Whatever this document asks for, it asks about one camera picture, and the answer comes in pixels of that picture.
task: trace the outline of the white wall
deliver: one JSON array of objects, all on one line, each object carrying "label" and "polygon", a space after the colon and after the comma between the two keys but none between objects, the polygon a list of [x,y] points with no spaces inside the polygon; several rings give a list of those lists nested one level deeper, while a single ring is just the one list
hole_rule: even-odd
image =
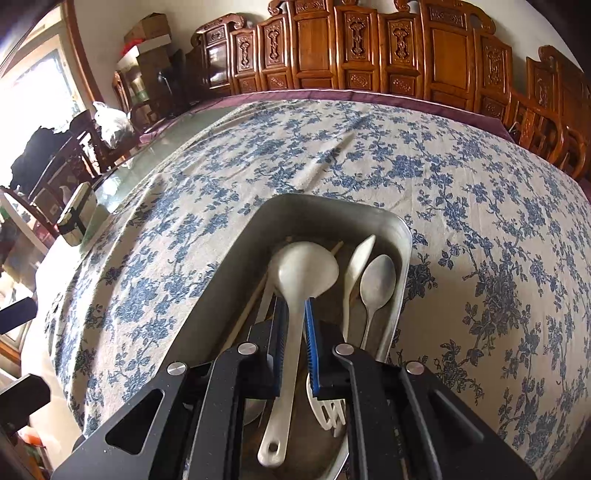
[{"label": "white wall", "polygon": [[[392,0],[361,0],[382,13],[395,11]],[[570,60],[574,56],[550,23],[526,0],[471,0],[496,24],[496,36],[513,48],[515,84],[525,89],[525,57],[538,60],[538,47],[553,45]],[[268,0],[76,0],[76,14],[88,61],[106,101],[116,105],[111,80],[123,36],[151,12],[168,16],[173,46],[186,53],[195,29],[224,14],[247,14],[260,21],[268,18]]]},{"label": "white wall", "polygon": [[145,0],[74,0],[82,44],[105,102],[117,106],[111,87],[123,36],[151,13]]}]

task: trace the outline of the metal spoon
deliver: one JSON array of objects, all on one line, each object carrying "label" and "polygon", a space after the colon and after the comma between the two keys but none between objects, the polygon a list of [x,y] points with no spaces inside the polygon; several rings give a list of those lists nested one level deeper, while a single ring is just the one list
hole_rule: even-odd
[{"label": "metal spoon", "polygon": [[281,394],[273,403],[257,455],[261,465],[274,468],[283,463],[287,451],[305,303],[308,298],[321,295],[336,282],[339,265],[326,248],[311,242],[296,242],[287,245],[273,257],[269,276],[285,298],[290,314],[281,373]]},{"label": "metal spoon", "polygon": [[368,320],[365,324],[365,333],[361,348],[365,349],[368,342],[369,326],[374,319],[377,310],[388,303],[396,287],[396,269],[394,262],[387,255],[374,258],[363,272],[359,292],[361,300],[368,311]]},{"label": "metal spoon", "polygon": [[374,248],[375,235],[367,237],[361,242],[349,260],[349,266],[345,272],[345,291],[343,293],[343,339],[347,341],[349,336],[349,297],[355,283],[359,280],[361,272],[367,265],[371,251]]}]

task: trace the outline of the stainless steel tray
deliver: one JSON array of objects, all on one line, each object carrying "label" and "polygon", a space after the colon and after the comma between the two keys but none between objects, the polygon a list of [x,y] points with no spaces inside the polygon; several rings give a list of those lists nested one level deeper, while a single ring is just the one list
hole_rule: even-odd
[{"label": "stainless steel tray", "polygon": [[[413,244],[408,227],[399,216],[372,206],[303,194],[284,194],[265,202],[253,215],[178,331],[160,368],[166,368],[174,361],[193,366],[215,358],[264,275],[272,253],[289,236],[295,241],[315,241],[328,249],[338,241],[345,242],[336,255],[340,268],[339,281],[315,304],[319,318],[340,323],[343,272],[355,246],[372,234],[376,235],[372,257],[389,255],[398,277],[394,295],[376,314],[368,339],[368,351],[377,360],[386,361],[402,308]],[[246,338],[254,321],[256,306],[252,312],[252,318],[247,320],[239,340]],[[354,344],[361,342],[365,318],[363,305],[358,301],[350,312],[349,339]],[[305,349],[302,350],[300,367],[305,370]],[[262,426],[257,428],[255,424],[245,429],[244,478],[333,480],[341,471],[348,455],[346,436],[332,439],[330,432],[325,432],[316,423],[307,405],[302,376],[305,380],[305,372],[298,376],[299,388],[293,412],[297,421],[292,421],[285,464],[271,471],[256,461],[257,442],[260,443],[258,439],[262,437],[266,420],[263,415]],[[319,447],[311,445],[311,441],[317,442]]]}]

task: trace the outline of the cardboard box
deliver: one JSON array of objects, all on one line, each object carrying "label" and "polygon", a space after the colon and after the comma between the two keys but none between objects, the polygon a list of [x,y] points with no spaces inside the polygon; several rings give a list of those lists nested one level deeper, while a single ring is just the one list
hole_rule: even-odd
[{"label": "cardboard box", "polygon": [[129,70],[133,65],[137,64],[137,58],[140,55],[158,47],[165,47],[166,45],[170,45],[170,35],[152,38],[136,45],[117,62],[117,70],[122,72]]},{"label": "cardboard box", "polygon": [[170,27],[166,15],[153,13],[142,18],[124,37],[125,43],[131,40],[149,40],[150,38],[170,35]]}]

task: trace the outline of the tablecloth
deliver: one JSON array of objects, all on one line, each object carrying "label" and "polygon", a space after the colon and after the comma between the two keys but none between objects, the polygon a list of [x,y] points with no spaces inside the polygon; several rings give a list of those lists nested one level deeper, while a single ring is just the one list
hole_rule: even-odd
[{"label": "tablecloth", "polygon": [[591,411],[591,207],[517,145],[365,103],[242,105],[117,208],[46,319],[85,434],[151,378],[242,228],[285,192],[404,218],[413,256],[392,361],[420,359],[548,478]]}]

